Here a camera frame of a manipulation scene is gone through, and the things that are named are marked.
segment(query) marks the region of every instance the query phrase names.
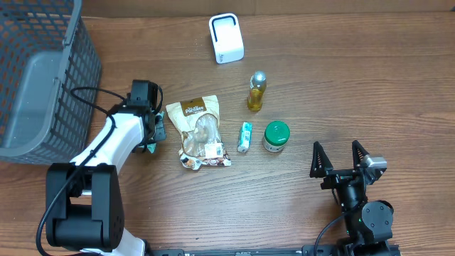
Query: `plastic bag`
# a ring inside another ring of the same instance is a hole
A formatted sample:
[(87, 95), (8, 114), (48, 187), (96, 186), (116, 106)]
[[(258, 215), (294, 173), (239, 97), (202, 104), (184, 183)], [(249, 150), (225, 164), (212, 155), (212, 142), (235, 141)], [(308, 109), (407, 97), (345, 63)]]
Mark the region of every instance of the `plastic bag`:
[(215, 95), (166, 106), (168, 116), (181, 134), (180, 161), (186, 168), (230, 166), (231, 161), (218, 131), (220, 107)]

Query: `wood grain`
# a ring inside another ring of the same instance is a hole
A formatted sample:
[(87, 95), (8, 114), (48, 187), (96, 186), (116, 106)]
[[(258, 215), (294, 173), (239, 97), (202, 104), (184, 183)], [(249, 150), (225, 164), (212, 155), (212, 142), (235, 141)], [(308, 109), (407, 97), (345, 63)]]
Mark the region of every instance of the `wood grain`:
[(169, 17), (265, 14), (350, 14), (450, 11), (454, 0), (96, 0), (84, 1), (91, 17)]
[[(168, 118), (157, 154), (132, 154), (119, 177), (125, 223), (155, 248), (184, 250), (300, 247), (340, 214), (330, 191), (309, 178), (319, 140), (336, 168), (352, 165), (358, 139), (389, 166), (370, 200), (395, 207), (403, 255), (453, 255), (455, 224), (455, 16), (451, 13), (240, 17), (245, 58), (217, 65), (208, 18), (86, 19), (103, 64), (101, 87), (129, 92), (152, 80), (164, 104), (216, 94), (220, 132), (232, 166), (184, 169)], [(255, 70), (268, 74), (264, 107), (246, 108)], [(105, 108), (117, 103), (99, 95)], [(280, 154), (260, 144), (266, 125), (285, 121)], [(247, 154), (238, 130), (254, 124)], [(92, 139), (104, 126), (96, 112)], [(37, 255), (47, 166), (0, 165), (0, 255)], [(337, 225), (323, 238), (344, 235)]]

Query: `glass bottle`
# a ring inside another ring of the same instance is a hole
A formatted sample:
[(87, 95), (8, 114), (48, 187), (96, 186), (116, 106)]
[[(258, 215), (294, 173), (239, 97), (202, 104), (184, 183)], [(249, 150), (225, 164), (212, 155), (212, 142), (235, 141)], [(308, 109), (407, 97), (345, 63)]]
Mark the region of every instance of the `glass bottle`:
[(250, 80), (250, 94), (248, 95), (248, 108), (252, 111), (260, 111), (262, 98), (267, 88), (267, 78), (263, 71), (256, 71)]

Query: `plastic basket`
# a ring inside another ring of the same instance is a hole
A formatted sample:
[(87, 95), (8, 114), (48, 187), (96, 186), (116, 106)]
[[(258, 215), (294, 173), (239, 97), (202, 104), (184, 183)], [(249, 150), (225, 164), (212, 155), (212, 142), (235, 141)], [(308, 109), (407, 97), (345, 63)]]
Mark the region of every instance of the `plastic basket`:
[[(0, 160), (67, 162), (82, 151), (92, 108), (70, 95), (98, 87), (101, 63), (81, 0), (0, 0)], [(79, 95), (95, 101), (96, 92)]]

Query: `can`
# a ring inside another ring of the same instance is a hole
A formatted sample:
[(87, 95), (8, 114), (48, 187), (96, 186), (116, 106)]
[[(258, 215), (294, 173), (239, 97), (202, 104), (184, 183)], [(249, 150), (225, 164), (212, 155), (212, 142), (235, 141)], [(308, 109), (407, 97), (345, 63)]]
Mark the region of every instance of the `can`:
[(280, 152), (289, 140), (290, 135), (291, 131), (287, 124), (281, 121), (273, 121), (265, 129), (262, 145), (270, 152)]

